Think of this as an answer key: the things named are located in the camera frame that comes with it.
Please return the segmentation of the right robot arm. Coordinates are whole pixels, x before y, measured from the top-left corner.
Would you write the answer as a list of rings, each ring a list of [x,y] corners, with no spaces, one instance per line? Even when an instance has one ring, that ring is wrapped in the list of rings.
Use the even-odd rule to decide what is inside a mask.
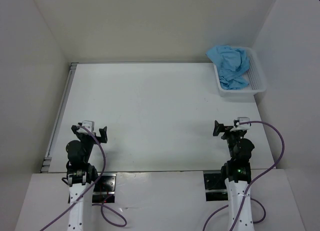
[[[234,121],[233,126],[215,121],[213,136],[222,135],[221,139],[227,142],[230,154],[230,160],[221,167],[219,175],[220,184],[227,189],[227,229],[229,231],[253,231],[255,228],[249,184],[252,181],[250,158],[255,146],[245,138],[250,126],[240,125],[240,121],[249,121],[249,119],[239,118]]]

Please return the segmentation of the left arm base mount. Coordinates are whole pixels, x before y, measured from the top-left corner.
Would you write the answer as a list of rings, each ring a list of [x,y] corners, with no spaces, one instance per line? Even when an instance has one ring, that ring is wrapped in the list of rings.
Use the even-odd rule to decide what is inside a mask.
[[[115,202],[116,179],[116,173],[106,173],[100,178],[93,189],[93,204],[109,204]]]

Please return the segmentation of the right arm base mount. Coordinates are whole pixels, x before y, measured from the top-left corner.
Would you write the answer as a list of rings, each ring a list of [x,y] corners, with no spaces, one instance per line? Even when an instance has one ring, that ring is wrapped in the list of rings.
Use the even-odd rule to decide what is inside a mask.
[[[207,202],[228,200],[226,184],[220,172],[204,172],[203,179]]]

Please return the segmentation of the aluminium table edge rail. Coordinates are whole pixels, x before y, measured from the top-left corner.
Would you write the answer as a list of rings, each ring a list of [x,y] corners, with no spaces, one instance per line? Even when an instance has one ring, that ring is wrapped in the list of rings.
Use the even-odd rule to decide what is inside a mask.
[[[63,119],[63,115],[65,112],[65,108],[66,108],[66,104],[68,101],[68,97],[69,97],[69,93],[71,90],[71,86],[72,86],[72,82],[74,79],[74,75],[75,75],[75,71],[77,68],[78,62],[72,62],[69,66],[69,70],[68,70],[68,76],[67,76],[67,80],[64,86],[64,90],[62,93],[62,98],[59,104],[59,108],[58,108],[58,112],[54,121],[54,125],[52,128],[52,132],[50,135],[50,139],[48,142],[48,146],[46,149],[46,153],[45,156],[43,158],[42,164],[41,164],[41,169],[40,169],[40,173],[48,173],[49,172],[49,168],[50,168],[50,164],[52,161],[52,155],[53,155],[53,151],[55,149],[55,143],[58,137],[58,133],[60,130],[60,126],[61,126],[61,122]]]

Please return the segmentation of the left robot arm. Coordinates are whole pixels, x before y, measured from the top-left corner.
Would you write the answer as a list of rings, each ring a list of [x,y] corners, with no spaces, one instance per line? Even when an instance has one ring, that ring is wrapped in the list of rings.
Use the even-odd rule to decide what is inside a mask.
[[[94,132],[93,121],[83,121],[71,127],[77,140],[66,145],[68,158],[67,184],[69,186],[69,231],[92,231],[92,196],[100,185],[102,174],[89,163],[94,145],[102,153],[103,166],[106,167],[106,155],[101,144],[108,142],[107,127],[99,129],[100,135]]]

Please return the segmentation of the light blue shorts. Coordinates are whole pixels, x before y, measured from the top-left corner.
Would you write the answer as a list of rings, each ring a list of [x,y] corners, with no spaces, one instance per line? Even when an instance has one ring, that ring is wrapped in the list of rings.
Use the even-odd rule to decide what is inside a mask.
[[[250,68],[250,58],[245,49],[217,45],[205,54],[217,68],[222,89],[241,90],[249,85],[249,82],[243,78],[245,72]]]

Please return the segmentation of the white plastic basket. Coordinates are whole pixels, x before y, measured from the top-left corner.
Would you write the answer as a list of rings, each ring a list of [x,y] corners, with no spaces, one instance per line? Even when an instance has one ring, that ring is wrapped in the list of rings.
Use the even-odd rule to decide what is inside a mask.
[[[267,80],[256,52],[250,47],[233,46],[233,48],[244,49],[249,57],[249,69],[242,75],[242,77],[248,82],[248,86],[239,90],[223,89],[219,80],[217,66],[213,63],[219,95],[221,97],[228,98],[242,98],[251,97],[258,93],[265,92],[267,89]]]

